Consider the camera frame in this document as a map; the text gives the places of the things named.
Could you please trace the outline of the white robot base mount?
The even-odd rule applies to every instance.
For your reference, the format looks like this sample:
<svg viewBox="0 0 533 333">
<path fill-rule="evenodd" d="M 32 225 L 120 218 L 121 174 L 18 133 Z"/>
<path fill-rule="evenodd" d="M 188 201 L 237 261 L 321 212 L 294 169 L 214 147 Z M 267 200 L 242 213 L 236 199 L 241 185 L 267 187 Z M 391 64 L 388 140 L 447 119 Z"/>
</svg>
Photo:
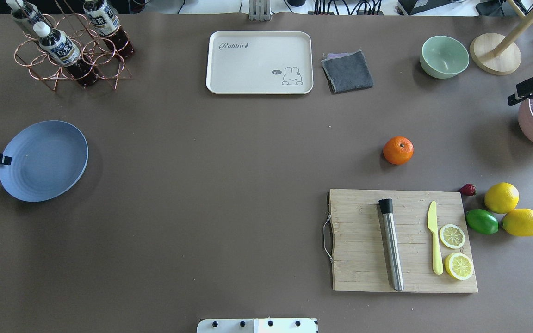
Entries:
<svg viewBox="0 0 533 333">
<path fill-rule="evenodd" d="M 197 333 L 317 333 L 312 318 L 236 318 L 201 320 Z"/>
</svg>

